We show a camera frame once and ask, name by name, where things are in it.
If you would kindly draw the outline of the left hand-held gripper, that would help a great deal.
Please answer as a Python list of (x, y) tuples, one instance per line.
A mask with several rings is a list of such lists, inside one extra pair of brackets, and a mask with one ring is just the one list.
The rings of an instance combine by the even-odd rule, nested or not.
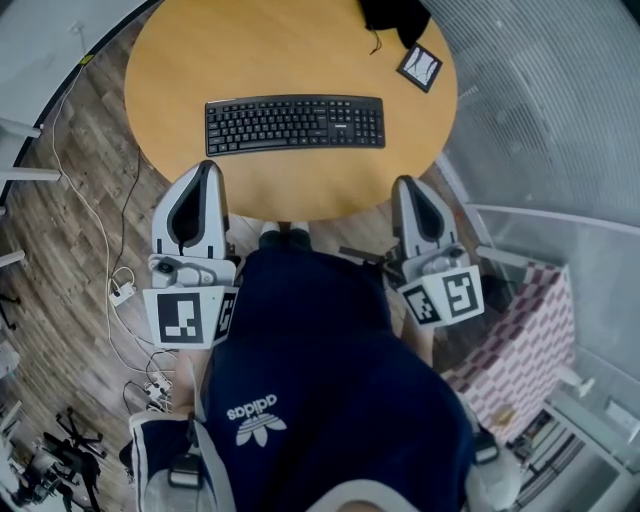
[(205, 160), (165, 192), (152, 220), (151, 287), (143, 291), (153, 344), (211, 349), (229, 333), (239, 288), (226, 258), (229, 230), (224, 176)]

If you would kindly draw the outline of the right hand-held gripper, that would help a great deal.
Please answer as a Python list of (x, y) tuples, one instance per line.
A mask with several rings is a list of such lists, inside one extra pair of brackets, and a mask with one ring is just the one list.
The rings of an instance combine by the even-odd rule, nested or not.
[(453, 244), (457, 228), (447, 203), (426, 183), (403, 175), (393, 184), (391, 206), (393, 234), (408, 259), (401, 266), (406, 283), (398, 293), (413, 320), (435, 328), (481, 315), (479, 267), (461, 244)]

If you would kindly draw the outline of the black keyboard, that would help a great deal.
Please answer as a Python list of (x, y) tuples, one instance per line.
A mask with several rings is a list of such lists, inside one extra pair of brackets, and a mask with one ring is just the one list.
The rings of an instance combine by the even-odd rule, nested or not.
[(365, 96), (295, 94), (208, 102), (204, 134), (209, 157), (386, 146), (383, 101)]

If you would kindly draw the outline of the person's right forearm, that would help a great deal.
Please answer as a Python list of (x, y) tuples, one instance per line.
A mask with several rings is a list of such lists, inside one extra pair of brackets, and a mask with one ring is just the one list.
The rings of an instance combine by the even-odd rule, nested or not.
[(420, 326), (410, 315), (407, 315), (403, 322), (400, 339), (427, 365), (433, 366), (433, 328)]

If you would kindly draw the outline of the person's left forearm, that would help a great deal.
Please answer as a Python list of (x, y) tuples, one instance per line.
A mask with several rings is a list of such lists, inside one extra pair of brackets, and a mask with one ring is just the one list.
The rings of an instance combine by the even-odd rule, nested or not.
[(180, 350), (172, 379), (171, 408), (174, 414), (188, 415), (195, 407), (196, 389), (202, 384), (210, 350)]

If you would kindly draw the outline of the pink checkered box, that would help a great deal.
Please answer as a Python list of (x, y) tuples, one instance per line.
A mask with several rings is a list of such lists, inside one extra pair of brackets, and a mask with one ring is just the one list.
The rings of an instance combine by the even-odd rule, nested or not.
[(530, 264), (505, 314), (480, 346), (443, 378), (502, 442), (520, 435), (573, 363), (575, 318), (569, 269)]

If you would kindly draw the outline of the person's navy striped shirt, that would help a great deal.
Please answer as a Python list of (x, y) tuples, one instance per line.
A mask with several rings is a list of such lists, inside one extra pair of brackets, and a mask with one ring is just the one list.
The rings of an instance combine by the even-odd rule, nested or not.
[(380, 279), (322, 253), (254, 252), (194, 410), (131, 430), (136, 512), (493, 512), (495, 447)]

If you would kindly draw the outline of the white side table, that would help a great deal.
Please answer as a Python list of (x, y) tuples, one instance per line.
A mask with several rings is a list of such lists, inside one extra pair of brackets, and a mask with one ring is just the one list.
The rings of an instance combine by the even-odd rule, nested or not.
[(60, 179), (59, 170), (21, 167), (14, 163), (16, 157), (10, 158), (11, 145), (14, 145), (14, 149), (19, 150), (18, 142), (30, 142), (32, 139), (39, 138), (40, 135), (41, 129), (39, 127), (0, 117), (0, 198), (9, 182), (56, 182)]

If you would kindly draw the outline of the round wooden table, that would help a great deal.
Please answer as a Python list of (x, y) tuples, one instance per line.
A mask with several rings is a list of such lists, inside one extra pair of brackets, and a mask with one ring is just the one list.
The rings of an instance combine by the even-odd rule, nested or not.
[(128, 61), (125, 106), (146, 159), (176, 180), (205, 157), (205, 106), (272, 94), (344, 94), (383, 102), (382, 149), (312, 149), (220, 156), (228, 207), (242, 216), (314, 221), (389, 198), (419, 176), (451, 133), (458, 88), (440, 29), (420, 44), (442, 68), (421, 91), (398, 72), (394, 31), (369, 32), (357, 0), (164, 0)]

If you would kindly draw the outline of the small white stand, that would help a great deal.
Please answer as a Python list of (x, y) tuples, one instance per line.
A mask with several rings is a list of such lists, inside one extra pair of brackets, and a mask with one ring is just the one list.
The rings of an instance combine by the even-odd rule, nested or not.
[(587, 396), (595, 384), (594, 378), (582, 379), (580, 376), (575, 377), (565, 375), (560, 377), (560, 381), (571, 387), (577, 393), (579, 398)]

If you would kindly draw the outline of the black office chair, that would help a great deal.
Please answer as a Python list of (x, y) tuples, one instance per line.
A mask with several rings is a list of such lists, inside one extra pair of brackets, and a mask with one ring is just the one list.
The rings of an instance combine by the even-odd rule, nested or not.
[(43, 434), (44, 449), (63, 467), (58, 474), (72, 483), (80, 476), (89, 500), (91, 512), (102, 512), (98, 503), (98, 478), (101, 475), (99, 460), (106, 458), (102, 449), (103, 434), (97, 432), (94, 437), (82, 434), (74, 419), (74, 409), (68, 407), (64, 412), (56, 414), (56, 424), (66, 434), (64, 440), (49, 432)]

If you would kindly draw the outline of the white metal shelf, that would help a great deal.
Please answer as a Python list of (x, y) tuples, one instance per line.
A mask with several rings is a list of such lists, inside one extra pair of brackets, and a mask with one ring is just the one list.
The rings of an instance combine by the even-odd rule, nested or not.
[(640, 404), (559, 388), (543, 412), (509, 512), (640, 512)]

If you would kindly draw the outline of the black picture frame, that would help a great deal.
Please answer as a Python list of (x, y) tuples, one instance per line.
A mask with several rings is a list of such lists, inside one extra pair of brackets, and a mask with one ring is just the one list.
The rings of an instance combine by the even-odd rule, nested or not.
[(415, 43), (396, 71), (422, 92), (428, 93), (442, 66), (443, 62), (438, 57), (419, 43)]

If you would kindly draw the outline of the black drawstring pouch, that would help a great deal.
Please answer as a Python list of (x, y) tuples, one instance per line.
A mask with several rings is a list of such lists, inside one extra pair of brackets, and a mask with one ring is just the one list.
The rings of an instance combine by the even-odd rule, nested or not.
[(375, 38), (373, 55), (382, 47), (380, 31), (395, 29), (402, 45), (411, 49), (423, 35), (431, 12), (421, 0), (358, 0), (365, 28)]

